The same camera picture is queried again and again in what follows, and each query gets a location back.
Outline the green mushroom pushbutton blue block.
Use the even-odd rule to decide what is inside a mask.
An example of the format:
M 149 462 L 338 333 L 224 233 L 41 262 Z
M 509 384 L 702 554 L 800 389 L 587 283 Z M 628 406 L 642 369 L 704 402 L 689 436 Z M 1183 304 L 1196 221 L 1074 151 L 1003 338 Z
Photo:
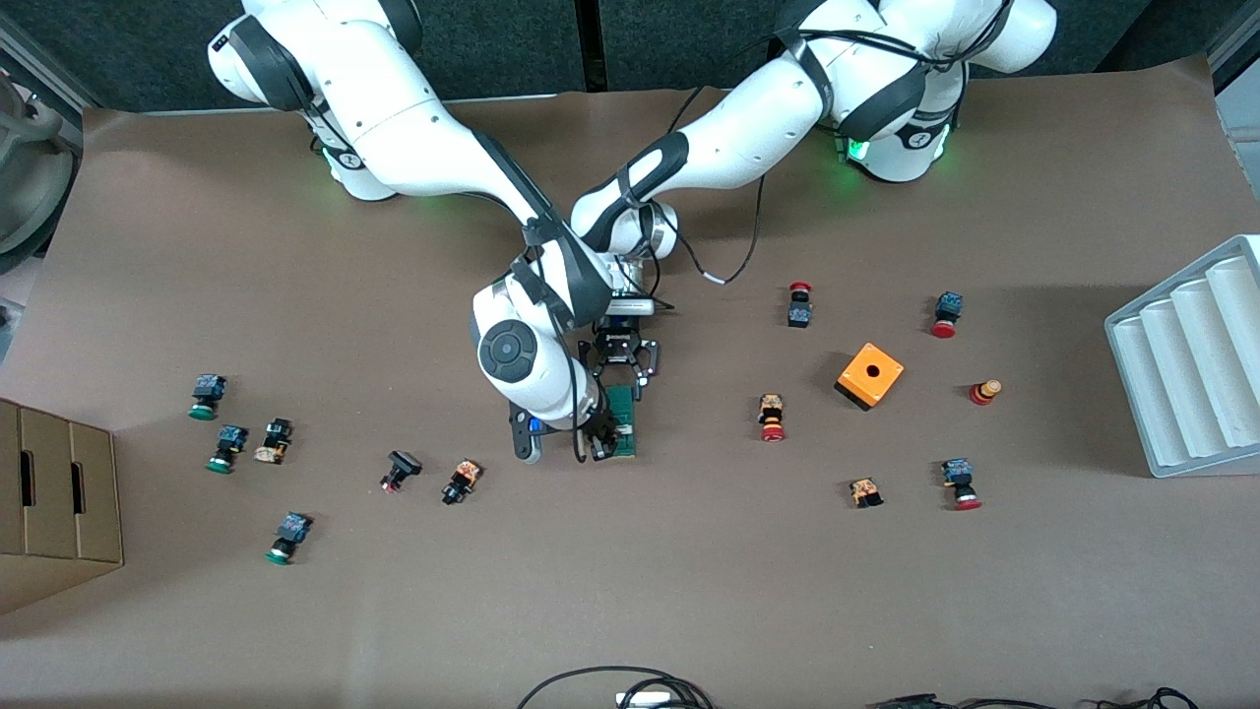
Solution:
M 215 421 L 218 406 L 226 392 L 226 377 L 215 373 L 203 373 L 197 377 L 192 398 L 194 399 L 188 416 L 194 421 Z
M 210 455 L 205 468 L 218 475 L 231 475 L 237 455 L 242 453 L 249 438 L 249 429 L 238 424 L 224 424 L 218 429 L 215 453 Z
M 278 538 L 266 552 L 265 559 L 277 565 L 289 565 L 294 553 L 305 542 L 314 520 L 305 513 L 287 513 L 278 525 Z

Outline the grey round metal stand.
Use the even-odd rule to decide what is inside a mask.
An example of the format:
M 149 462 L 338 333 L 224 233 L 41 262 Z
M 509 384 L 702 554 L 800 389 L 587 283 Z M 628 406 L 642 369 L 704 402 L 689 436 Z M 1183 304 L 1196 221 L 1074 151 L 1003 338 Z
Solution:
M 50 239 L 77 156 L 60 136 L 64 120 L 0 69 L 0 275 Z

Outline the white grooved tray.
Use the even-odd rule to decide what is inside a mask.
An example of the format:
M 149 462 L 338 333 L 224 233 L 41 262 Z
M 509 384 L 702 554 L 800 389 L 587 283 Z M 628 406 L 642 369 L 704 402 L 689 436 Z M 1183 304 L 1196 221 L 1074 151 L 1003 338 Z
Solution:
M 1102 327 L 1153 479 L 1260 477 L 1260 233 L 1234 235 Z

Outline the brown cardboard box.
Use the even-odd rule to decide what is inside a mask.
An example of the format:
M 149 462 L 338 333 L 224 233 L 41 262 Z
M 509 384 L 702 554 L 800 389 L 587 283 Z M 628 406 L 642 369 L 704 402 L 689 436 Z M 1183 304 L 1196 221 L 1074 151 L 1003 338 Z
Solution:
M 0 616 L 122 565 L 111 432 L 0 398 Z

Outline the orange button enclosure box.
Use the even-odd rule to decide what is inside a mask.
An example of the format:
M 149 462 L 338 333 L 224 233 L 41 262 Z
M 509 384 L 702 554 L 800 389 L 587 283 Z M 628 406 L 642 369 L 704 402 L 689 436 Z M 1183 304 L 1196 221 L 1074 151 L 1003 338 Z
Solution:
M 834 390 L 861 411 L 869 412 L 887 398 L 903 372 L 903 364 L 893 356 L 873 343 L 864 343 L 835 378 Z

